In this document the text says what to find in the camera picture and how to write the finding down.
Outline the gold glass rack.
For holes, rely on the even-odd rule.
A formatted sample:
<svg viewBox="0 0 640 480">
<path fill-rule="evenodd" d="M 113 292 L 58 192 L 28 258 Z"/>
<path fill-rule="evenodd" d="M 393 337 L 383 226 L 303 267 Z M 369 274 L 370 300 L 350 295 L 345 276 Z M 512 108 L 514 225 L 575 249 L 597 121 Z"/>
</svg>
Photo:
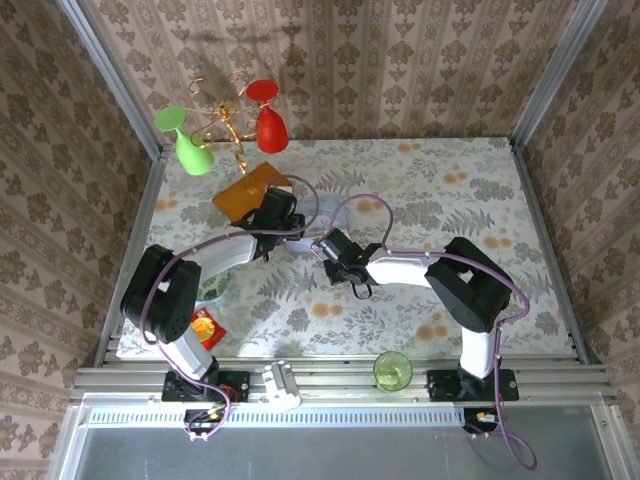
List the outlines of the gold glass rack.
<svg viewBox="0 0 640 480">
<path fill-rule="evenodd" d="M 260 113 L 260 107 L 257 102 L 247 97 L 246 89 L 250 83 L 256 80 L 248 72 L 236 70 L 227 76 L 227 81 L 232 87 L 240 87 L 240 90 L 230 97 L 224 96 L 211 78 L 201 76 L 192 80 L 189 91 L 193 95 L 198 95 L 209 89 L 212 91 L 215 102 L 211 107 L 198 111 L 199 114 L 207 118 L 207 123 L 190 135 L 198 136 L 209 148 L 215 140 L 213 131 L 215 126 L 222 125 L 229 134 L 230 141 L 234 146 L 234 158 L 241 171 L 241 178 L 217 194 L 213 198 L 213 203 L 229 220 L 237 221 L 246 212 L 260 206 L 264 191 L 270 182 L 284 187 L 288 187 L 290 183 L 286 180 L 280 180 L 276 169 L 267 161 L 255 168 L 249 167 L 244 158 L 244 143 L 252 140 L 258 147 L 255 137 L 255 122 Z"/>
</svg>

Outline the pale translucent plastic bag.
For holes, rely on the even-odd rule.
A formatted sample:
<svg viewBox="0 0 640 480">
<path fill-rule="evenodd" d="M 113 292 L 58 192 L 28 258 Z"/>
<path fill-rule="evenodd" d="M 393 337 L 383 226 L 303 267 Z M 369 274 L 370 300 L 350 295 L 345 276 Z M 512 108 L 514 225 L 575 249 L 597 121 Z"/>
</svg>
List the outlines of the pale translucent plastic bag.
<svg viewBox="0 0 640 480">
<path fill-rule="evenodd" d="M 305 231 L 305 238 L 317 238 L 329 231 L 329 223 L 334 219 L 333 228 L 340 229 L 343 233 L 349 234 L 348 217 L 346 208 L 343 207 L 336 216 L 333 216 L 337 207 L 345 200 L 340 194 L 320 194 L 318 196 L 319 210 L 316 220 L 311 227 Z M 295 213 L 303 214 L 308 222 L 315 212 L 315 200 L 312 196 L 300 199 L 297 202 Z"/>
</svg>

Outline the floral patterned tablecloth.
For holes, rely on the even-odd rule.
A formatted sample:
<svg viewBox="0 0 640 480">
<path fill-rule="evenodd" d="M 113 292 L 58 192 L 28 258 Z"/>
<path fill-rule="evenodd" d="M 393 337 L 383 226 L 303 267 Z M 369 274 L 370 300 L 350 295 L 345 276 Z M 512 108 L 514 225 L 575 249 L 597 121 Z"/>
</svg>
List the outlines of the floral patterned tablecloth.
<svg viewBox="0 0 640 480">
<path fill-rule="evenodd" d="M 574 356 L 506 139 L 294 141 L 270 162 L 294 176 L 298 201 L 342 195 L 333 216 L 346 208 L 348 235 L 361 245 L 440 251 L 470 239 L 531 303 L 504 328 L 501 352 Z M 299 247 L 229 272 L 225 293 L 199 302 L 227 330 L 217 356 L 460 354 L 460 327 L 429 289 L 334 286 L 321 260 Z"/>
</svg>

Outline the red plastic wine glass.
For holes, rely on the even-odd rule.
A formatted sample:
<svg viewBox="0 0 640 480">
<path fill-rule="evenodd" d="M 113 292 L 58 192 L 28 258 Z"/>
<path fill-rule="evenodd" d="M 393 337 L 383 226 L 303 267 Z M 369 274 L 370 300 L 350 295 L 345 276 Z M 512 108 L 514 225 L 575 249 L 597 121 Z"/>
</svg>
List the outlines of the red plastic wine glass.
<svg viewBox="0 0 640 480">
<path fill-rule="evenodd" d="M 273 80 L 256 80 L 246 89 L 247 97 L 259 104 L 260 113 L 256 117 L 255 137 L 259 149 L 265 153 L 282 152 L 289 144 L 289 136 L 282 117 L 270 106 L 279 92 Z"/>
</svg>

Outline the green plastic wine glass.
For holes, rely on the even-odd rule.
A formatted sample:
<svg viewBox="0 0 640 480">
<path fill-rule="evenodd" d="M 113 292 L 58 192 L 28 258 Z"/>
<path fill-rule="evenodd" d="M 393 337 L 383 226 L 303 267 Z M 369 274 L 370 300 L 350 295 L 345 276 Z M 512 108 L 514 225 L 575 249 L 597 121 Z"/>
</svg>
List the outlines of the green plastic wine glass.
<svg viewBox="0 0 640 480">
<path fill-rule="evenodd" d="M 175 152 L 184 170 L 192 176 L 204 175 L 214 166 L 214 155 L 198 136 L 182 131 L 186 117 L 185 108 L 167 106 L 156 114 L 154 125 L 161 132 L 176 134 Z"/>
</svg>

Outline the leaf patterned round plate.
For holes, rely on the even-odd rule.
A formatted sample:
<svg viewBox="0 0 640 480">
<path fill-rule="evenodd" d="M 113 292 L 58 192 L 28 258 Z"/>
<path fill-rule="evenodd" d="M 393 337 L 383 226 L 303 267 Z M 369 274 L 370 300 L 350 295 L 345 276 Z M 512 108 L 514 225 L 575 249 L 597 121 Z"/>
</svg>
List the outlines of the leaf patterned round plate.
<svg viewBox="0 0 640 480">
<path fill-rule="evenodd" d="M 209 302 L 220 298 L 230 283 L 230 272 L 224 271 L 203 279 L 197 289 L 196 301 Z"/>
</svg>

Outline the green glass cup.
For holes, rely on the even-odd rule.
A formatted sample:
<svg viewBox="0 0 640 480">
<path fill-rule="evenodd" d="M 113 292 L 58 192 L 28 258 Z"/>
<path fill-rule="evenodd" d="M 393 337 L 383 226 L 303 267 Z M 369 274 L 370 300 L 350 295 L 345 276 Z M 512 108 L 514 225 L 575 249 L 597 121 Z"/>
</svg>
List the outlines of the green glass cup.
<svg viewBox="0 0 640 480">
<path fill-rule="evenodd" d="M 380 354 L 373 364 L 373 376 L 379 389 L 385 392 L 399 392 L 409 386 L 413 379 L 410 360 L 397 351 Z"/>
</svg>

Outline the red snack packet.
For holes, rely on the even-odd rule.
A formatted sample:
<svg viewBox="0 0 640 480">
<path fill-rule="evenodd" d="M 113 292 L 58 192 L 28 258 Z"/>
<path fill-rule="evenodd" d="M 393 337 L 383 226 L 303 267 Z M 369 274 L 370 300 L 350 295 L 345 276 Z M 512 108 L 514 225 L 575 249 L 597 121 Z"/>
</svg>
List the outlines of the red snack packet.
<svg viewBox="0 0 640 480">
<path fill-rule="evenodd" d="M 206 350 L 213 349 L 227 334 L 227 330 L 206 308 L 200 308 L 194 312 L 191 327 Z"/>
</svg>

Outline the grey metal platform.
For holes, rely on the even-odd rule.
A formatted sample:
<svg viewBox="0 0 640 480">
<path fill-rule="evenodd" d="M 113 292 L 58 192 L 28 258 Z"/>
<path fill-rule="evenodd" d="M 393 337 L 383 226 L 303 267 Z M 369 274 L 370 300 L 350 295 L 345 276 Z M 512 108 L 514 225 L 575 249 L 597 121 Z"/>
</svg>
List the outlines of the grey metal platform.
<svg viewBox="0 0 640 480">
<path fill-rule="evenodd" d="M 463 427 L 90 428 L 77 406 L 46 480 L 640 480 L 615 406 L 512 406 L 501 432 Z"/>
</svg>

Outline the black connector box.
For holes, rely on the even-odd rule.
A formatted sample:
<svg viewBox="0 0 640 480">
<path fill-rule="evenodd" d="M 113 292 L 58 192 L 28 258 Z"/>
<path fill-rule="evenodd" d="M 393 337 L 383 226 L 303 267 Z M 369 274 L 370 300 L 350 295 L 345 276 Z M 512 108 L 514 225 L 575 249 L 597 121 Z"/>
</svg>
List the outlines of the black connector box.
<svg viewBox="0 0 640 480">
<path fill-rule="evenodd" d="M 183 418 L 185 431 L 196 436 L 208 435 L 220 424 L 224 415 L 223 408 L 187 409 Z"/>
<path fill-rule="evenodd" d="M 463 430 L 469 434 L 485 434 L 494 432 L 499 420 L 494 409 L 463 408 Z"/>
</svg>

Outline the aluminium front frame rails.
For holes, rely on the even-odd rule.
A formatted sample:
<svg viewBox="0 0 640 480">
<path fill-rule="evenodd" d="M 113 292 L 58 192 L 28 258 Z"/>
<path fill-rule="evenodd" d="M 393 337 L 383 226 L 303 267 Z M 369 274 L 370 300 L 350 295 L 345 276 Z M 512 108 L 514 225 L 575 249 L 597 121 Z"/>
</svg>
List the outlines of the aluminium front frame rails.
<svg viewBox="0 0 640 480">
<path fill-rule="evenodd" d="M 419 404 L 428 400 L 426 374 L 454 366 L 451 359 L 412 359 L 409 387 L 386 395 L 376 387 L 372 356 L 294 358 L 294 372 L 302 400 L 308 404 L 354 406 L 358 403 Z M 520 400 L 526 405 L 611 404 L 616 389 L 606 369 L 570 359 L 507 357 Z M 71 391 L 71 401 L 87 400 L 157 403 L 169 365 L 164 361 L 109 361 L 97 368 L 82 368 Z"/>
</svg>

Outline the white plastic bracket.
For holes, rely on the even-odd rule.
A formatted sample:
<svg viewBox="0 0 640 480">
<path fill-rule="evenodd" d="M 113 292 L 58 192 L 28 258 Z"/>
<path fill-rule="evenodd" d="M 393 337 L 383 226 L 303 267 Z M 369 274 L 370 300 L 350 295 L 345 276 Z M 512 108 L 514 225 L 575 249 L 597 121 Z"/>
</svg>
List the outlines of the white plastic bracket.
<svg viewBox="0 0 640 480">
<path fill-rule="evenodd" d="M 262 372 L 267 408 L 275 414 L 281 414 L 298 408 L 301 396 L 291 364 L 277 360 L 267 365 Z"/>
</svg>

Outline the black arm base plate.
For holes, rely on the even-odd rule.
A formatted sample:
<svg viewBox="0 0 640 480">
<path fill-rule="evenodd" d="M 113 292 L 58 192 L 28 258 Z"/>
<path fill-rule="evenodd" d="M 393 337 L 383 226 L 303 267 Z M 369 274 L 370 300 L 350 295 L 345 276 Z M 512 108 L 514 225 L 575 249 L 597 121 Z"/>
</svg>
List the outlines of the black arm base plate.
<svg viewBox="0 0 640 480">
<path fill-rule="evenodd" d="M 232 403 L 247 402 L 249 398 L 250 373 L 245 371 L 218 371 L 201 379 L 201 382 L 216 385 L 227 393 Z M 186 381 L 175 371 L 166 374 L 162 390 L 163 402 L 222 402 L 222 396 L 202 386 Z"/>
<path fill-rule="evenodd" d="M 498 391 L 502 401 L 520 399 L 515 372 L 498 370 Z M 427 390 L 431 402 L 494 402 L 495 374 L 478 379 L 461 369 L 432 369 L 426 373 Z"/>
</svg>

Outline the aluminium side frame rail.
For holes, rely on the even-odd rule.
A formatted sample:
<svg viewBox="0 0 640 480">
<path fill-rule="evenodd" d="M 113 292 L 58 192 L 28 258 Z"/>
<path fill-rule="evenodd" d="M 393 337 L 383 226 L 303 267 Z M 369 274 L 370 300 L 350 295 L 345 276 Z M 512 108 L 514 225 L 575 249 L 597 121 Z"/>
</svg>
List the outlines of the aluminium side frame rail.
<svg viewBox="0 0 640 480">
<path fill-rule="evenodd" d="M 136 266 L 144 252 L 148 230 L 153 217 L 155 203 L 164 178 L 168 161 L 173 154 L 173 147 L 164 146 L 160 154 L 151 164 L 147 181 L 138 205 L 138 211 L 129 237 L 129 242 L 120 268 L 117 283 L 106 315 L 105 324 L 97 346 L 93 367 L 101 367 L 107 356 L 109 342 L 117 334 L 124 316 L 120 311 L 120 302 L 131 280 Z"/>
<path fill-rule="evenodd" d="M 532 221 L 538 235 L 542 253 L 548 267 L 549 277 L 556 294 L 559 309 L 563 314 L 564 323 L 568 329 L 569 337 L 572 339 L 576 358 L 583 365 L 591 364 L 589 353 L 582 336 L 581 327 L 575 316 L 560 265 L 555 255 L 551 238 L 545 223 L 545 218 L 525 162 L 522 148 L 519 147 L 511 138 L 508 138 L 508 143 L 514 158 L 514 164 L 519 175 L 521 187 L 532 216 Z"/>
</svg>

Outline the aluminium frame post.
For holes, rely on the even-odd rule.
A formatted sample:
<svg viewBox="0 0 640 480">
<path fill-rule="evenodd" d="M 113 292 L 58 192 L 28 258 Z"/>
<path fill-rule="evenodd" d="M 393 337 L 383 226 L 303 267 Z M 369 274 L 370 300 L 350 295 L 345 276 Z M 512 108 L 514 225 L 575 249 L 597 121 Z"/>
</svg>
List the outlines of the aluminium frame post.
<svg viewBox="0 0 640 480">
<path fill-rule="evenodd" d="M 141 104 L 126 82 L 106 37 L 99 31 L 83 0 L 58 0 L 62 10 L 79 35 L 93 63 L 101 73 L 114 98 L 125 114 L 138 140 L 152 161 L 161 157 L 163 144 L 156 138 L 155 130 L 147 119 Z"/>
<path fill-rule="evenodd" d="M 514 147 L 522 149 L 532 138 L 607 3 L 608 0 L 579 0 L 511 135 Z"/>
</svg>

